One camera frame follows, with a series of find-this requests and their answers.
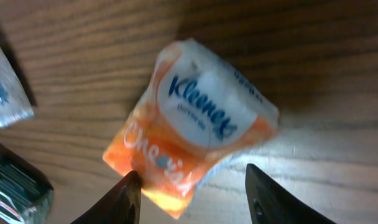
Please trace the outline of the orange tissue packet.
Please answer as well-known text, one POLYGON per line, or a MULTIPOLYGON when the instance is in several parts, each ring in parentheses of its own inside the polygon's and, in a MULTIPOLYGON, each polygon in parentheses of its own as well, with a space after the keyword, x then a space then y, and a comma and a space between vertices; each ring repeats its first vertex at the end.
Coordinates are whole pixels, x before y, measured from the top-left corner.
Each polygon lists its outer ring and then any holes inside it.
POLYGON ((173 218, 226 158, 271 139, 279 109, 230 63, 194 39, 158 54, 149 85, 103 154, 136 171, 142 192, 173 218))

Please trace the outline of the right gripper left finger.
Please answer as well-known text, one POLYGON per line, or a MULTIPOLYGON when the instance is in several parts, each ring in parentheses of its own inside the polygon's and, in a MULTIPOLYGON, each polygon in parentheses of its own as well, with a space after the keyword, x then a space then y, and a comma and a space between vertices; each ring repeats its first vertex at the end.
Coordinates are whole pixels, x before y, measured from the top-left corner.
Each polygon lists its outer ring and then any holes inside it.
POLYGON ((71 224, 139 224, 141 178, 130 171, 71 224))

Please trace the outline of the teal tissue packet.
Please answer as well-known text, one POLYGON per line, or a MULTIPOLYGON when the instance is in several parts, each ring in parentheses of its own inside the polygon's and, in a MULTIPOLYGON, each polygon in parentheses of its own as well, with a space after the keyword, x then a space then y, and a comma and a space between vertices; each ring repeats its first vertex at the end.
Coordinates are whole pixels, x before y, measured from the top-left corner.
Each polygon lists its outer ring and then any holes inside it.
POLYGON ((0 128, 33 116, 24 88, 0 48, 0 128))

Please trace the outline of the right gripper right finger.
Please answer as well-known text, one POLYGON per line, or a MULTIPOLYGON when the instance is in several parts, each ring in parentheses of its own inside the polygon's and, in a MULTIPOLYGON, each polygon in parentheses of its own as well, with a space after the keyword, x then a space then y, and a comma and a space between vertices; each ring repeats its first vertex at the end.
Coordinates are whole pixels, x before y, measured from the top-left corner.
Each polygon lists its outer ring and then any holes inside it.
POLYGON ((246 166, 245 186, 253 224, 335 224, 254 164, 246 166))

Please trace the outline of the dark green balm box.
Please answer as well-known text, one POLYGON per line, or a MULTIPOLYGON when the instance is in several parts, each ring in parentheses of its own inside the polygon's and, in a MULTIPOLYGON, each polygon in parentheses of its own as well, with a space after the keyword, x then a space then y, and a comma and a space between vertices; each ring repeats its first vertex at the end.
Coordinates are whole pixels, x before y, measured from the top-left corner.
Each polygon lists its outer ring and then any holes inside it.
POLYGON ((54 188, 43 172, 0 143, 0 218, 6 223, 44 224, 54 188))

